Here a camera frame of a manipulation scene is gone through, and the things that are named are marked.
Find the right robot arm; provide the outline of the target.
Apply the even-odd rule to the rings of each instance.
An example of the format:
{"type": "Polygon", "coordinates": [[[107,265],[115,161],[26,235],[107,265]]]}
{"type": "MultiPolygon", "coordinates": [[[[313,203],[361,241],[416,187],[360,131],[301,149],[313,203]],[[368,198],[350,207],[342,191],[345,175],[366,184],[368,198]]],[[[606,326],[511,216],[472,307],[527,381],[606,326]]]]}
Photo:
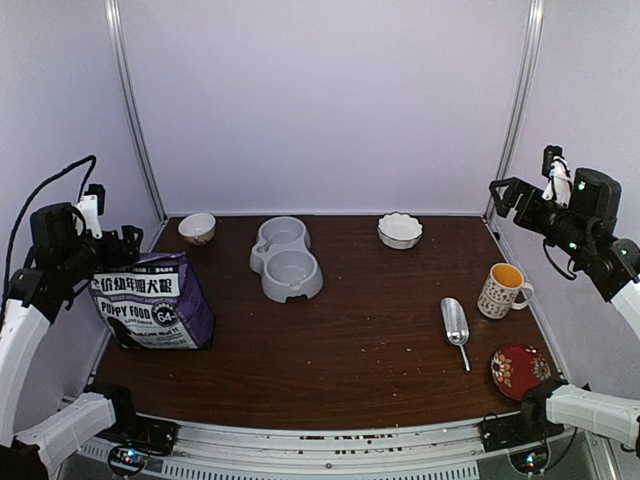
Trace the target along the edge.
{"type": "MultiPolygon", "coordinates": [[[[639,247],[614,234],[621,198],[610,176],[579,168],[571,197],[562,207],[545,200],[541,189],[511,177],[489,185],[499,216],[539,233],[544,246],[559,247],[574,272],[583,272],[603,300],[614,306],[632,330],[639,329],[639,247]]],[[[522,397],[512,430],[519,440],[535,440],[551,423],[572,426],[639,450],[639,403],[599,394],[566,381],[545,380],[522,397]]]]}

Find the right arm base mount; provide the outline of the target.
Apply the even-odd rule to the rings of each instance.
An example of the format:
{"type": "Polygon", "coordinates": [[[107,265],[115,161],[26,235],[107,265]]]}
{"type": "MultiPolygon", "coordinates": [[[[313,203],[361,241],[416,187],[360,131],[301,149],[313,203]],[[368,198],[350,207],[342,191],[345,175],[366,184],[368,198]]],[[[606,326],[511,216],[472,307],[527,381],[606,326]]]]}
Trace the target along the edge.
{"type": "Polygon", "coordinates": [[[565,431],[563,426],[549,422],[529,428],[518,413],[490,413],[478,428],[486,453],[505,450],[511,466],[528,476],[542,474],[551,465],[550,440],[565,431]]]}

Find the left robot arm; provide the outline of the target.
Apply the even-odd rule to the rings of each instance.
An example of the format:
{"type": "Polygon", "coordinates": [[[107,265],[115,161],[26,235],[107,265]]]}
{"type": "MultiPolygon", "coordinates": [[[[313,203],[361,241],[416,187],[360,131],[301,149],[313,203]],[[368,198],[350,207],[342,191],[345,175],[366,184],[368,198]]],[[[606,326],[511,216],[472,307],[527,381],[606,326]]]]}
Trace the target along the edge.
{"type": "Polygon", "coordinates": [[[108,430],[123,444],[144,433],[128,388],[99,385],[27,430],[14,427],[18,400],[44,336],[62,309],[73,305],[77,285],[101,269],[134,264],[142,229],[100,227],[96,196],[43,207],[32,213],[33,245],[23,268],[6,287],[1,328],[1,476],[49,479],[95,435],[108,430]]]}

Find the purple puppy food bag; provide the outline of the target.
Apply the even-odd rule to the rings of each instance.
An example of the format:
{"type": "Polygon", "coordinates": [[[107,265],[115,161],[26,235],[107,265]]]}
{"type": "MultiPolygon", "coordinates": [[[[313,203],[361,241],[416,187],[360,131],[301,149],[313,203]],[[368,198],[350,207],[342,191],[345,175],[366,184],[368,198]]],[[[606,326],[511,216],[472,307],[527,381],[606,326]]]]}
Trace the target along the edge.
{"type": "Polygon", "coordinates": [[[211,345],[215,317],[186,252],[143,254],[133,265],[99,272],[89,292],[124,349],[203,350],[211,345]]]}

